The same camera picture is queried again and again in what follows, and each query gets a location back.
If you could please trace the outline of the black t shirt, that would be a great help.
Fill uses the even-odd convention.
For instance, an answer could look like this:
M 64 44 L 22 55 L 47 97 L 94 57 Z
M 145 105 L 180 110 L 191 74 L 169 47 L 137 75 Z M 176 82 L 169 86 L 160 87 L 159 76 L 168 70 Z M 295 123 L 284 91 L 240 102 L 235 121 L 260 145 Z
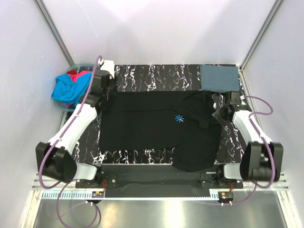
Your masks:
M 102 109 L 101 151 L 172 148 L 175 168 L 213 166 L 222 133 L 210 91 L 118 92 Z

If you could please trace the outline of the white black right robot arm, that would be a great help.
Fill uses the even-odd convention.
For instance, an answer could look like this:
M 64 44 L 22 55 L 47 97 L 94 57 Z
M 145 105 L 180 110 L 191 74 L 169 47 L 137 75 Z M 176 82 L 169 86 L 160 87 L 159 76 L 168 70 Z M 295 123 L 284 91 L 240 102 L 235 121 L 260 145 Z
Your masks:
M 222 164 L 215 174 L 216 184 L 227 188 L 234 181 L 249 181 L 260 188 L 267 189 L 280 179 L 284 148 L 279 142 L 268 137 L 255 120 L 255 115 L 271 115 L 272 106 L 258 98 L 269 107 L 269 112 L 257 112 L 243 100 L 238 91 L 225 93 L 225 104 L 214 113 L 222 120 L 232 122 L 243 137 L 246 148 L 241 162 Z

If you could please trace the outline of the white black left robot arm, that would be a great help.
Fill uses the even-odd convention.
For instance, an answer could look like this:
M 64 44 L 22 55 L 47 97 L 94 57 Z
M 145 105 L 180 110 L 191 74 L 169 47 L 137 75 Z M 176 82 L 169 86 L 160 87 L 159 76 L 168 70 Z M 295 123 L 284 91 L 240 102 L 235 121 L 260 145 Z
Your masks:
M 114 72 L 114 61 L 104 60 L 99 56 L 93 67 L 88 89 L 71 117 L 47 143 L 40 142 L 36 146 L 38 180 L 43 188 L 48 189 L 43 183 L 43 176 L 55 179 L 58 183 L 85 180 L 92 188 L 98 188 L 102 184 L 101 168 L 75 162 L 72 153 L 85 129 L 117 91 Z

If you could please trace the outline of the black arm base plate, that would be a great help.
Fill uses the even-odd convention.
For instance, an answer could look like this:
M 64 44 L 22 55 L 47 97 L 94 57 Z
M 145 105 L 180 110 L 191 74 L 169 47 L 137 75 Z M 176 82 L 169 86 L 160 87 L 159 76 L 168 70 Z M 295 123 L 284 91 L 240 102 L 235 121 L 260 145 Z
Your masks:
M 105 186 L 105 190 L 120 192 L 169 192 L 170 194 L 189 193 L 198 195 L 203 190 L 224 190 L 243 188 L 241 181 L 234 181 L 230 185 L 219 186 L 215 180 L 217 168 L 211 168 L 185 172 L 168 164 L 103 164 L 99 166 L 103 174 L 103 182 L 100 185 L 91 181 L 79 180 L 77 188 L 98 189 Z

